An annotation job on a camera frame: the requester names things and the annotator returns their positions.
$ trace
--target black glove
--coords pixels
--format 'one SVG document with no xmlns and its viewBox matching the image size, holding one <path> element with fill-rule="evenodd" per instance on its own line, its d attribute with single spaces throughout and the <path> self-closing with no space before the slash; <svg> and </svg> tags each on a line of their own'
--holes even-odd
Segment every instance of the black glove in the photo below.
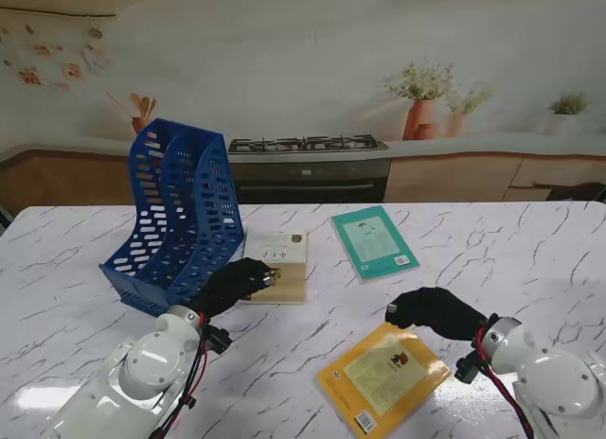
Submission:
<svg viewBox="0 0 606 439">
<path fill-rule="evenodd" d="M 230 262 L 210 275 L 186 307 L 202 312 L 207 319 L 229 310 L 242 297 L 267 287 L 270 268 L 261 261 L 246 257 Z"/>
<path fill-rule="evenodd" d="M 450 340 L 472 341 L 475 331 L 486 321 L 486 316 L 443 288 L 405 292 L 392 304 L 397 309 L 385 313 L 388 323 L 399 328 L 427 325 Z"/>
</svg>

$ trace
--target barcode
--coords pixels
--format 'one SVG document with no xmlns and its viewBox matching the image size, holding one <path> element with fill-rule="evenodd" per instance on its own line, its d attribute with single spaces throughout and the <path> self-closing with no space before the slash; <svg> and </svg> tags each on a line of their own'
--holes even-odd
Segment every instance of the barcode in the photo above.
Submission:
<svg viewBox="0 0 606 439">
<path fill-rule="evenodd" d="M 407 264 L 410 264 L 410 259 L 408 259 L 408 256 L 406 255 L 394 257 L 394 260 L 399 266 L 405 266 Z"/>
<path fill-rule="evenodd" d="M 356 423 L 360 426 L 365 434 L 369 434 L 376 426 L 377 422 L 372 418 L 368 411 L 362 411 L 356 417 Z"/>
</svg>

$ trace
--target white pot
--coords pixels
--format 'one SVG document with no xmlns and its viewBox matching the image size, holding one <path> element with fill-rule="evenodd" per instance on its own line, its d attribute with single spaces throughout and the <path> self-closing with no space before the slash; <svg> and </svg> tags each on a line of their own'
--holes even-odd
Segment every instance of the white pot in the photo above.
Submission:
<svg viewBox="0 0 606 439">
<path fill-rule="evenodd" d="M 577 116 L 575 114 L 550 114 L 547 117 L 544 134 L 568 136 L 574 134 Z"/>
</svg>

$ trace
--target table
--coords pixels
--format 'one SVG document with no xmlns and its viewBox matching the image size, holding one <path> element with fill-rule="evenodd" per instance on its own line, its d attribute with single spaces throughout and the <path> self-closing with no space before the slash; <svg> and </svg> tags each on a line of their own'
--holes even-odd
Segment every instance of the table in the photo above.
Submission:
<svg viewBox="0 0 606 439">
<path fill-rule="evenodd" d="M 513 315 L 537 340 L 606 358 L 604 205 L 385 204 L 421 267 L 362 285 L 330 216 L 364 206 L 241 207 L 247 226 L 310 233 L 309 301 L 238 305 L 217 318 L 234 343 L 213 356 L 197 405 L 171 437 L 354 437 L 316 375 L 382 323 L 389 300 L 422 286 L 452 290 L 487 315 Z M 134 216 L 128 206 L 32 207 L 0 238 L 0 438 L 36 437 L 118 343 L 152 327 L 152 317 L 119 302 L 97 267 L 129 236 Z M 470 351 L 431 329 L 416 331 L 451 368 Z M 603 437 L 604 419 L 583 422 L 584 435 L 575 437 Z M 512 439 L 523 432 L 487 379 L 464 385 L 451 378 L 394 437 Z"/>
</svg>

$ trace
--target flower pot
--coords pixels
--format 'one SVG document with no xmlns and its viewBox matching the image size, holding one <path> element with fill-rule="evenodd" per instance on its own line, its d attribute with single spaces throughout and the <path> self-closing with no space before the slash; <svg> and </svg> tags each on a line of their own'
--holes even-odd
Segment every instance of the flower pot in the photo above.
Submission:
<svg viewBox="0 0 606 439">
<path fill-rule="evenodd" d="M 437 124 L 420 124 L 413 139 L 434 139 L 437 135 Z"/>
<path fill-rule="evenodd" d="M 463 134 L 463 127 L 465 123 L 465 116 L 463 113 L 450 113 L 446 119 L 446 131 L 444 132 L 445 138 L 457 138 Z"/>
<path fill-rule="evenodd" d="M 575 114 L 550 114 L 547 117 L 544 134 L 552 136 L 568 135 L 574 130 L 577 116 Z"/>
<path fill-rule="evenodd" d="M 144 117 L 133 117 L 131 125 L 136 134 L 140 134 L 149 125 L 150 121 Z"/>
<path fill-rule="evenodd" d="M 415 100 L 408 112 L 402 140 L 415 139 L 415 133 L 421 124 L 431 124 L 434 110 L 433 100 Z"/>
</svg>

